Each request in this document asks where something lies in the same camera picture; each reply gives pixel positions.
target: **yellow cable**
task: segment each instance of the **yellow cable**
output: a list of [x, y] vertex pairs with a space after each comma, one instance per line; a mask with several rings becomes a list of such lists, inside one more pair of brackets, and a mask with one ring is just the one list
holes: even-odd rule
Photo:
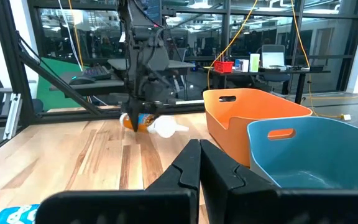
[[[301, 45], [301, 48], [302, 48], [302, 52], [303, 52], [303, 55], [305, 56], [305, 60], [306, 60], [306, 63], [308, 64], [308, 68], [310, 69], [310, 64], [309, 64], [309, 59], [308, 59], [308, 56], [306, 54], [306, 51], [305, 51], [305, 48], [303, 48], [303, 43], [302, 43], [302, 39], [301, 39], [301, 35], [299, 34], [299, 28], [298, 28], [298, 23], [296, 22], [296, 15], [295, 15], [295, 8], [293, 7], [294, 4], [293, 4], [293, 0], [291, 0], [291, 6], [292, 6], [292, 13], [293, 13], [293, 22], [295, 24], [295, 29], [296, 29], [296, 34], [298, 36], [298, 39], [299, 39], [299, 43]], [[311, 110], [312, 112], [316, 115], [316, 116], [324, 116], [324, 117], [327, 117], [327, 118], [341, 118], [342, 116], [341, 115], [325, 115], [325, 114], [318, 114], [316, 113], [316, 111], [314, 110], [314, 106], [313, 106], [313, 98], [311, 97], [311, 75], [309, 73], [309, 98], [310, 98], [310, 106], [311, 106]]]
[[258, 0], [255, 0], [254, 5], [252, 6], [251, 10], [248, 13], [247, 18], [244, 20], [244, 22], [241, 24], [241, 27], [239, 29], [239, 31], [236, 33], [236, 35], [233, 37], [233, 39], [230, 41], [229, 45], [222, 51], [222, 53], [219, 54], [219, 56], [212, 62], [212, 64], [209, 66], [208, 68], [208, 73], [206, 76], [206, 80], [207, 80], [207, 84], [208, 84], [208, 90], [209, 90], [209, 72], [211, 71], [211, 68], [213, 67], [214, 63], [217, 61], [218, 58], [220, 58], [227, 50], [228, 48], [233, 44], [233, 42], [235, 41], [235, 39], [237, 38], [237, 36], [241, 33], [242, 28], [244, 27], [244, 25], [246, 24], [246, 22], [248, 21], [249, 16], [251, 15], [251, 12], [254, 10], [256, 4], [257, 4]]
[[[71, 6], [71, 0], [68, 0], [68, 5], [70, 6], [70, 13], [71, 16], [73, 16], [73, 20], [74, 20], [74, 13], [73, 13], [73, 7]], [[81, 68], [82, 70], [84, 70], [84, 63], [82, 62], [81, 47], [80, 47], [80, 42], [78, 41], [77, 27], [75, 26], [75, 21], [73, 21], [73, 26], [74, 26], [75, 39], [77, 41], [78, 55], [80, 56]]]

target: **white bottle cap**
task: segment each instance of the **white bottle cap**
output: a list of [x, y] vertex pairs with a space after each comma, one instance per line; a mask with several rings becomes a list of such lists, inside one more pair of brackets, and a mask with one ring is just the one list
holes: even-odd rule
[[150, 128], [153, 129], [158, 135], [163, 138], [170, 138], [175, 134], [175, 131], [188, 131], [189, 128], [177, 124], [172, 116], [160, 116], [158, 117]]

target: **black metal frame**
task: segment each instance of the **black metal frame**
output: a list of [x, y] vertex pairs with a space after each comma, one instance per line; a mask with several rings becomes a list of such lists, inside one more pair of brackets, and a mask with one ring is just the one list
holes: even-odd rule
[[[42, 29], [42, 22], [40, 20], [39, 9], [40, 8], [60, 8], [57, 1], [41, 1], [41, 0], [28, 0], [28, 7], [30, 12], [31, 23], [34, 29], [35, 40], [37, 43], [37, 48], [39, 51], [39, 55], [41, 57], [46, 57], [46, 54], [43, 50], [43, 39], [44, 32]], [[301, 21], [303, 17], [313, 17], [313, 18], [326, 18], [326, 19], [351, 19], [353, 23], [358, 24], [358, 8], [355, 9], [355, 14], [310, 14], [303, 13], [301, 7], [304, 6], [305, 0], [298, 0], [296, 5], [296, 16], [301, 26]], [[63, 8], [69, 9], [68, 1], [62, 0]], [[84, 10], [103, 10], [110, 11], [115, 10], [115, 5], [104, 5], [104, 4], [84, 4], [73, 2], [74, 9], [84, 9]], [[231, 0], [224, 1], [223, 9], [192, 9], [189, 7], [176, 7], [176, 12], [182, 13], [206, 13], [206, 14], [221, 14], [223, 15], [223, 27], [222, 27], [222, 45], [228, 44], [230, 40], [230, 16], [231, 15], [246, 15], [249, 10], [237, 10], [231, 9]], [[44, 124], [44, 123], [58, 123], [58, 122], [67, 122], [67, 121], [86, 121], [86, 120], [94, 120], [94, 119], [114, 119], [118, 118], [119, 111], [118, 110], [98, 110], [100, 112], [99, 115], [95, 115], [95, 111], [93, 113], [87, 111], [71, 111], [64, 113], [41, 113], [35, 114], [32, 107], [32, 100], [30, 96], [30, 88], [27, 82], [27, 77], [25, 75], [24, 64], [23, 62], [30, 63], [26, 61], [24, 56], [19, 53], [19, 46], [17, 45], [17, 34], [14, 30], [14, 20], [11, 13], [7, 13], [11, 11], [10, 4], [8, 0], [0, 0], [0, 41], [2, 50], [4, 52], [4, 58], [7, 65], [7, 70], [9, 72], [10, 81], [12, 84], [12, 88], [15, 93], [21, 93], [23, 99], [22, 105], [22, 113], [21, 113], [21, 121], [20, 126], [22, 128], [27, 127], [31, 124]], [[284, 17], [292, 17], [292, 12], [262, 12], [262, 11], [253, 11], [252, 15], [255, 16], [284, 16]], [[293, 52], [295, 48], [295, 44], [297, 42], [297, 37], [295, 33], [295, 28], [292, 25], [291, 27], [291, 39], [290, 43], [292, 46], [291, 51], [288, 53], [287, 58], [302, 58], [302, 55], [294, 55]], [[334, 59], [341, 58], [344, 60], [341, 67], [341, 76], [338, 80], [337, 90], [344, 90], [347, 85], [347, 81], [349, 79], [351, 63], [354, 59], [355, 48], [358, 43], [358, 30], [349, 34], [348, 43], [346, 47], [347, 55], [312, 55], [310, 58], [319, 58], [319, 59]], [[209, 62], [212, 61], [213, 57], [187, 57], [186, 61], [197, 61], [197, 62]], [[105, 62], [107, 60], [104, 58], [97, 58], [91, 60], [85, 60], [84, 63], [100, 63]], [[36, 72], [45, 73], [40, 68], [36, 68], [34, 64], [32, 64], [32, 69], [36, 69]], [[70, 94], [70, 89], [67, 86], [61, 85], [61, 89]], [[203, 104], [195, 105], [171, 105], [165, 108], [164, 113], [172, 114], [172, 113], [192, 113], [197, 111], [203, 111]], [[6, 123], [6, 116], [0, 116], [0, 127], [4, 126]]]

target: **bottle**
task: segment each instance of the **bottle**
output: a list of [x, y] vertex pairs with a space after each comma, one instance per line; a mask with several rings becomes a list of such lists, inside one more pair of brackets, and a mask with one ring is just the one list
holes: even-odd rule
[[[119, 118], [119, 122], [125, 128], [133, 130], [131, 121], [127, 113], [124, 113]], [[188, 131], [189, 128], [177, 124], [172, 116], [159, 116], [155, 119], [152, 114], [140, 114], [138, 118], [138, 131], [150, 134], [157, 133], [163, 138], [169, 138], [175, 134], [176, 131]]]

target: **bin handle hole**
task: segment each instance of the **bin handle hole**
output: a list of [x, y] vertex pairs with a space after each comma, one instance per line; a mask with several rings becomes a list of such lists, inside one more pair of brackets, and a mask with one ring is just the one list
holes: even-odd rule
[[221, 96], [219, 97], [219, 102], [233, 102], [237, 99], [236, 96]]
[[291, 139], [296, 135], [295, 129], [273, 130], [267, 134], [269, 140]]

